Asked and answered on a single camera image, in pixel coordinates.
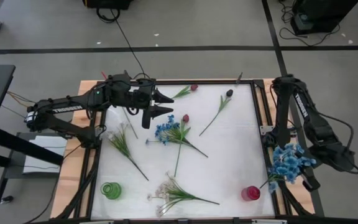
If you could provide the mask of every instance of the metal bracket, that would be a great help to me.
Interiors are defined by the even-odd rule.
[[[287,224],[286,220],[252,220],[252,224]]]
[[[260,126],[259,131],[261,135],[265,135],[268,132],[273,131],[274,126]]]

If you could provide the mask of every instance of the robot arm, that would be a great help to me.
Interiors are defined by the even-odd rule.
[[[139,89],[130,91],[132,86],[138,86]],[[131,83],[130,76],[124,72],[124,74],[109,75],[106,81],[95,85],[84,95],[41,100],[34,106],[28,107],[28,115],[25,121],[31,131],[49,128],[59,133],[77,137],[83,147],[96,147],[100,142],[95,134],[94,127],[81,128],[60,120],[54,115],[86,110],[88,118],[91,119],[92,114],[106,110],[111,105],[114,107],[121,106],[127,108],[131,115],[143,110],[142,127],[148,129],[150,128],[151,118],[173,111],[171,108],[152,105],[152,100],[156,103],[173,103],[172,99],[155,89],[155,80],[141,78],[134,84]]]
[[[275,148],[275,146],[280,146],[284,148],[284,145],[290,142],[290,130],[287,128],[287,122],[290,97],[293,96],[304,120],[303,129],[305,135],[313,144],[305,151],[307,157],[314,157],[317,161],[313,168],[326,164],[340,172],[358,174],[358,167],[354,165],[355,153],[349,149],[353,135],[352,127],[343,121],[320,113],[308,93],[306,84],[294,78],[293,75],[276,78],[272,87],[277,94],[276,124],[273,130],[265,135],[264,144],[268,147]],[[344,146],[339,141],[332,127],[323,116],[340,121],[350,127],[351,138],[347,146]],[[310,167],[302,169],[301,172],[304,180],[303,185],[307,190],[313,191],[320,187]],[[279,183],[279,186],[298,214],[310,215],[296,201],[285,183]]]

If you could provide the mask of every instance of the red glass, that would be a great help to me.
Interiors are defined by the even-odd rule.
[[[255,186],[250,186],[250,187],[244,188],[241,191],[241,197],[246,202],[258,200],[260,197],[260,190],[259,190],[259,188],[255,187]]]

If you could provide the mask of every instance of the gray floor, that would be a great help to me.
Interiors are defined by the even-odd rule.
[[[278,31],[284,25],[281,5],[269,0]],[[0,49],[50,49],[127,47],[116,24],[104,24],[92,9],[75,0],[10,0],[0,11],[5,25]],[[120,17],[122,28],[134,47],[198,45],[272,46],[264,9],[259,0],[135,0]],[[358,45],[358,5],[341,23],[342,29],[323,45]],[[319,40],[311,35],[308,41]],[[300,45],[281,40],[280,45]],[[154,78],[279,77],[274,51],[206,51],[137,53],[145,71]],[[355,129],[352,150],[358,164],[358,51],[283,52],[289,73],[305,81],[318,109],[350,122]],[[0,64],[17,70],[11,91],[32,100],[74,95],[80,80],[101,78],[100,71],[114,74],[124,69],[140,72],[130,53],[8,54]],[[10,98],[3,103],[22,114],[25,109]],[[347,128],[331,122],[346,142]],[[0,128],[27,132],[22,119],[0,109]],[[320,196],[328,217],[358,218],[358,175],[339,173],[330,167],[316,169]],[[15,201],[0,206],[0,223],[22,223],[38,215],[46,205],[55,180],[9,181],[6,195]],[[46,220],[49,210],[40,218]]]

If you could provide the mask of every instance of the green glass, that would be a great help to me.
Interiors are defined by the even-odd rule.
[[[114,200],[121,195],[121,186],[118,183],[106,182],[101,186],[100,191],[108,199]]]

